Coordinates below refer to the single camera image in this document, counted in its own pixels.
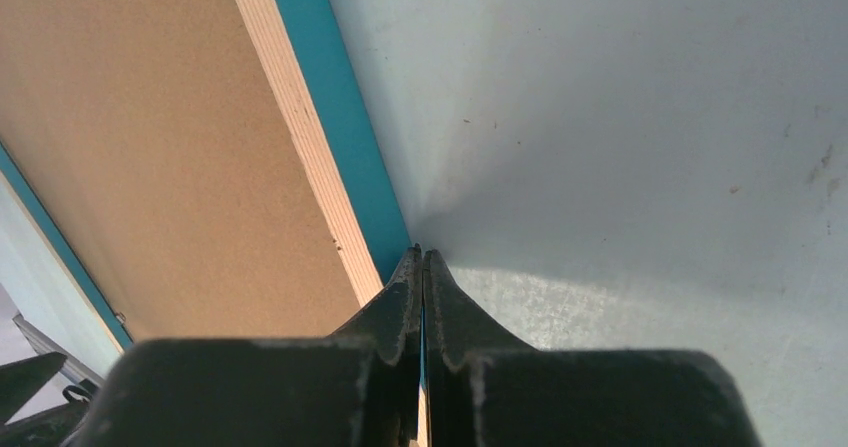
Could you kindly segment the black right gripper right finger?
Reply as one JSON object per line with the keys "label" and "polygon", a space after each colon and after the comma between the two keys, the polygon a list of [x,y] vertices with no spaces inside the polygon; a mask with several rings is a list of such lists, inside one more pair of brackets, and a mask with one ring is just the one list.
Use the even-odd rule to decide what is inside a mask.
{"label": "black right gripper right finger", "polygon": [[697,350],[541,350],[499,324],[435,250],[423,260],[434,446],[757,446],[730,374]]}

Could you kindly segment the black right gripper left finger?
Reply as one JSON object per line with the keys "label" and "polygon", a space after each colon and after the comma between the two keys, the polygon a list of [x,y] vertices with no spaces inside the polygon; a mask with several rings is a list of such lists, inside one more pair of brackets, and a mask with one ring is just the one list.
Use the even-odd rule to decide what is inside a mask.
{"label": "black right gripper left finger", "polygon": [[422,254],[325,337],[158,339],[108,375],[76,446],[405,446],[417,433]]}

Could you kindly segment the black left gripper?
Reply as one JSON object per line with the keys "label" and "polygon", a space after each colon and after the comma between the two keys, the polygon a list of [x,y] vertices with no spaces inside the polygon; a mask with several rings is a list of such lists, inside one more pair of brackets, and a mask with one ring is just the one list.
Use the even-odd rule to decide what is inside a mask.
{"label": "black left gripper", "polygon": [[[67,356],[40,354],[1,366],[1,424],[6,424],[64,366]],[[1,428],[1,445],[70,446],[82,427],[94,397],[89,385],[62,391],[65,404],[49,408]]]}

